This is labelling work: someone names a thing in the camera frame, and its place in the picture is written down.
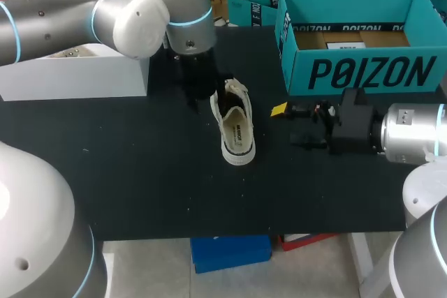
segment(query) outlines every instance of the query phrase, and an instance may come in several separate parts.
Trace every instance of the shoelace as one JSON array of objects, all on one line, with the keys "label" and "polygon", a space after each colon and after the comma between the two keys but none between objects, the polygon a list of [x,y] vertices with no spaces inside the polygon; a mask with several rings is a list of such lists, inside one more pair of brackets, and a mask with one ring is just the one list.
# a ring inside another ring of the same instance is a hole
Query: shoelace
[{"label": "shoelace", "polygon": [[232,79],[232,80],[226,80],[225,89],[227,89],[229,87],[231,87],[233,89],[239,89],[240,91],[243,91],[243,92],[248,92],[249,91],[247,89],[247,87],[245,85],[243,85],[243,83],[239,82],[235,78]]}]

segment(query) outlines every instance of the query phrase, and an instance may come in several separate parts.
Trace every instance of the white box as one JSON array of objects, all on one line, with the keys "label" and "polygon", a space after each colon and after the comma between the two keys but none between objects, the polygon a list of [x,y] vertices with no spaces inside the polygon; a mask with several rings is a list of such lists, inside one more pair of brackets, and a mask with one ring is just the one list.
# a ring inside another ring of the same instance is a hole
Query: white box
[{"label": "white box", "polygon": [[136,61],[89,44],[0,67],[0,96],[4,101],[146,96],[148,75],[149,59]]}]

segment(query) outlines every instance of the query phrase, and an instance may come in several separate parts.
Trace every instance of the blue light ring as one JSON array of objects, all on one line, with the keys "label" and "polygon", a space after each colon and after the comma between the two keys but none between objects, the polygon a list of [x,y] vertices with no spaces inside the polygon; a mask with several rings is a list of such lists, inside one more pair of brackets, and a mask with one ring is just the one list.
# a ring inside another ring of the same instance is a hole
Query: blue light ring
[{"label": "blue light ring", "polygon": [[95,39],[96,39],[99,43],[102,43],[102,42],[99,40],[98,36],[96,36],[96,33],[95,33],[95,27],[94,27],[94,22],[95,22],[95,14],[96,14],[96,10],[98,10],[98,6],[99,6],[99,4],[100,4],[102,1],[103,1],[103,0],[98,0],[98,1],[95,3],[95,6],[93,7],[93,11],[91,12],[91,23],[90,23],[90,25],[91,25],[91,32],[93,33]]},{"label": "blue light ring", "polygon": [[438,109],[438,115],[437,115],[437,119],[436,119],[436,141],[434,142],[434,155],[438,156],[439,155],[439,136],[438,136],[438,132],[439,132],[439,127],[441,126],[441,119],[442,119],[442,111],[444,110],[444,104],[440,104],[439,109]]},{"label": "blue light ring", "polygon": [[212,7],[208,10],[208,12],[206,12],[202,17],[199,17],[197,20],[194,21],[190,21],[190,22],[169,22],[170,26],[176,26],[176,27],[187,27],[187,26],[192,26],[193,24],[198,24],[199,22],[205,20],[208,15],[210,15],[212,13]]},{"label": "blue light ring", "polygon": [[73,298],[78,298],[78,296],[81,294],[82,290],[84,290],[84,286],[87,283],[89,277],[90,277],[90,273],[91,270],[93,269],[93,263],[94,263],[94,259],[95,259],[95,238],[93,237],[93,232],[91,231],[91,227],[89,226],[90,229],[90,234],[91,234],[91,244],[92,244],[92,251],[91,251],[91,260],[90,260],[90,265],[89,265],[89,269],[87,270],[87,273],[85,274],[84,280],[82,281],[80,287],[78,288],[78,291],[76,291],[76,293],[73,295]]},{"label": "blue light ring", "polygon": [[11,15],[11,12],[8,10],[6,5],[2,1],[0,1],[0,7],[5,11],[5,14],[8,17],[9,22],[11,23],[11,26],[13,26],[13,31],[15,35],[15,46],[17,50],[14,63],[17,63],[20,60],[20,56],[22,55],[22,47],[20,45],[19,31],[17,30],[17,26],[15,25],[15,21],[13,16]]},{"label": "blue light ring", "polygon": [[430,219],[430,236],[432,238],[432,245],[434,249],[434,253],[438,257],[439,264],[441,265],[442,269],[444,270],[444,273],[447,275],[447,264],[444,258],[442,257],[441,251],[439,250],[438,242],[436,241],[436,236],[434,234],[434,215],[436,214],[436,210],[438,209],[438,205],[433,210],[432,218]]}]

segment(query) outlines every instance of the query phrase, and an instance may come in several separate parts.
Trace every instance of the shoe label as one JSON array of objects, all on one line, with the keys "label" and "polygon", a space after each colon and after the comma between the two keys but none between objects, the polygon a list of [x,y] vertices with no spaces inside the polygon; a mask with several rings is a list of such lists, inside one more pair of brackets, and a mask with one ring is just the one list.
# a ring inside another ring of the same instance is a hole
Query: shoe label
[{"label": "shoe label", "polygon": [[363,42],[336,42],[326,43],[328,49],[362,49],[366,48]]},{"label": "shoe label", "polygon": [[242,147],[242,132],[240,125],[233,126],[233,141],[235,146]]}]

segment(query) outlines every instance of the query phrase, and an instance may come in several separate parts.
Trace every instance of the red box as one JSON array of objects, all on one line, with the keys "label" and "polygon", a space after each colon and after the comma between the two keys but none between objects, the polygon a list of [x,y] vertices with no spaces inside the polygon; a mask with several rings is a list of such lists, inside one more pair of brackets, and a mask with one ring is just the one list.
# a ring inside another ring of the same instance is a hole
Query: red box
[{"label": "red box", "polygon": [[310,234],[307,237],[303,237],[301,239],[290,242],[284,242],[283,238],[278,236],[278,242],[281,244],[281,247],[284,251],[291,251],[292,249],[303,247],[308,244],[313,244],[314,242],[329,239],[330,237],[334,237],[335,235],[338,234]]}]

